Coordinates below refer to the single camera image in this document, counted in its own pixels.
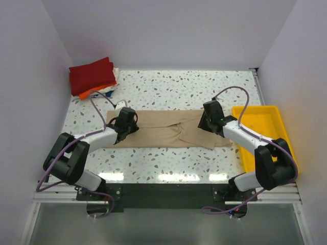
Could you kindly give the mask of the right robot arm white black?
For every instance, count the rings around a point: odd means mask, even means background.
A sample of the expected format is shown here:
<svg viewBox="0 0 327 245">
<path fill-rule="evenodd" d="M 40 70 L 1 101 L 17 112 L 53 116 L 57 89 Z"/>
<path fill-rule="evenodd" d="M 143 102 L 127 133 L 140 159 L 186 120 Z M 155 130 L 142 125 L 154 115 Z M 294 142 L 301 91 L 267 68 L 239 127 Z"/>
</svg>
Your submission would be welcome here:
<svg viewBox="0 0 327 245">
<path fill-rule="evenodd" d="M 239 119 L 225 116 L 215 99 L 204 103 L 203 109 L 198 128 L 232 140 L 254 156 L 254 171 L 228 180 L 227 193 L 232 200 L 240 200 L 250 189 L 272 190 L 297 179 L 298 168 L 284 139 L 263 136 L 244 127 Z"/>
</svg>

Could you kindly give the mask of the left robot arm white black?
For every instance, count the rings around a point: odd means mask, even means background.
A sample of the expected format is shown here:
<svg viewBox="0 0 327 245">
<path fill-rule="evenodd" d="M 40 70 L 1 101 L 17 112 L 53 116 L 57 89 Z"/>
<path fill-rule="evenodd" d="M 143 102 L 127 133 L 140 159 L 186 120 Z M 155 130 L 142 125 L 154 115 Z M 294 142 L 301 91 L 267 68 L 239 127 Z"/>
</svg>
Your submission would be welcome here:
<svg viewBox="0 0 327 245">
<path fill-rule="evenodd" d="M 90 197 L 101 200 L 106 194 L 106 181 L 85 169 L 87 156 L 105 146 L 116 145 L 139 130 L 137 120 L 135 110 L 123 107 L 104 129 L 80 136 L 60 134 L 43 163 L 45 175 L 87 189 Z"/>
</svg>

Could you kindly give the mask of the beige t-shirt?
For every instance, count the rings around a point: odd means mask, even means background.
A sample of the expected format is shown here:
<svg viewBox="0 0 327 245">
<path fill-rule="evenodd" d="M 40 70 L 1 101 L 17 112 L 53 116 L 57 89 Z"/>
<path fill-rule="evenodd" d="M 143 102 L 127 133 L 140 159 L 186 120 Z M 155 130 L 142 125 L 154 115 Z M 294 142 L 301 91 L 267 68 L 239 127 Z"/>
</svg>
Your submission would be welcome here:
<svg viewBox="0 0 327 245">
<path fill-rule="evenodd" d="M 231 142 L 198 128 L 202 110 L 139 110 L 139 130 L 107 148 L 196 148 L 213 150 Z"/>
</svg>

